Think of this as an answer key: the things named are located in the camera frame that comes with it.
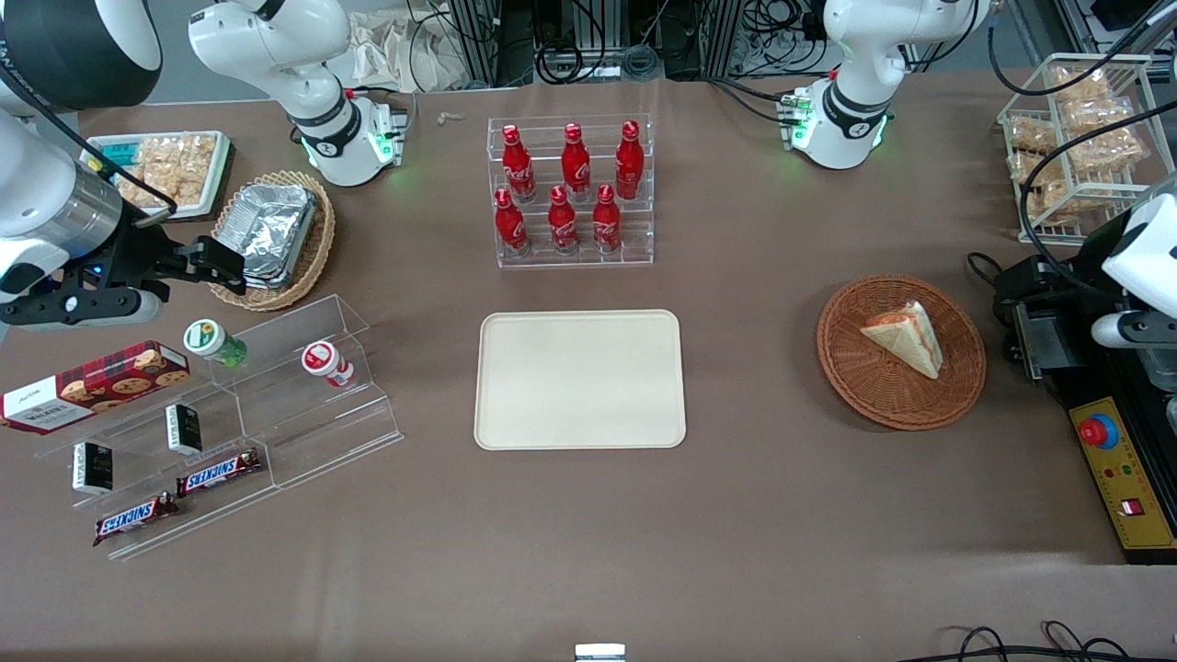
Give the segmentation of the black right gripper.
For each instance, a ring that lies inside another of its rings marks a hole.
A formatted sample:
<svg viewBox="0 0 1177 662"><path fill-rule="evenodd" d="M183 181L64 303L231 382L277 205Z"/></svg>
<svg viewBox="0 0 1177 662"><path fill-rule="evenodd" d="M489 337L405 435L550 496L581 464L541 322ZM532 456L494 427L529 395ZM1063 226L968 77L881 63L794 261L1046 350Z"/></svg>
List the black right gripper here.
<svg viewBox="0 0 1177 662"><path fill-rule="evenodd" d="M129 299L134 289L167 297L168 280L210 282L234 296L246 293L244 257L210 236L185 245L171 239L160 225L139 229L132 221L119 225L97 251L64 265L58 289L64 296L97 296Z"/></svg>

